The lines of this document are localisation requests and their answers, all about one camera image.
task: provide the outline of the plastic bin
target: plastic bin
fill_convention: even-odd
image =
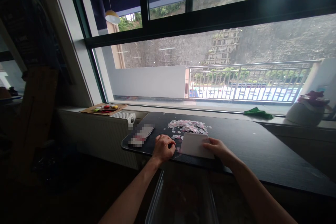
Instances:
[[[145,224],[218,223],[207,173],[194,171],[162,170]]]

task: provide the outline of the metal railing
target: metal railing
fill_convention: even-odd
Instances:
[[[293,103],[319,62],[189,66],[188,98]]]

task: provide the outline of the radiator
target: radiator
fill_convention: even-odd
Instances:
[[[63,140],[76,143],[79,152],[138,169],[134,153],[121,149],[130,133],[126,119],[57,109]]]

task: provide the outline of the white card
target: white card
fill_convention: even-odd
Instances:
[[[181,144],[181,153],[201,158],[215,159],[209,150],[203,147],[203,143],[210,143],[209,137],[203,134],[185,133]]]

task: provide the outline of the person's right hand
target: person's right hand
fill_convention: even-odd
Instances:
[[[219,157],[223,162],[223,165],[230,168],[235,162],[239,160],[221,140],[215,138],[209,138],[209,140],[210,143],[204,143],[203,147]]]
[[[163,162],[168,161],[175,153],[175,141],[167,135],[158,135],[155,138],[155,147],[152,159],[156,160],[160,166]]]

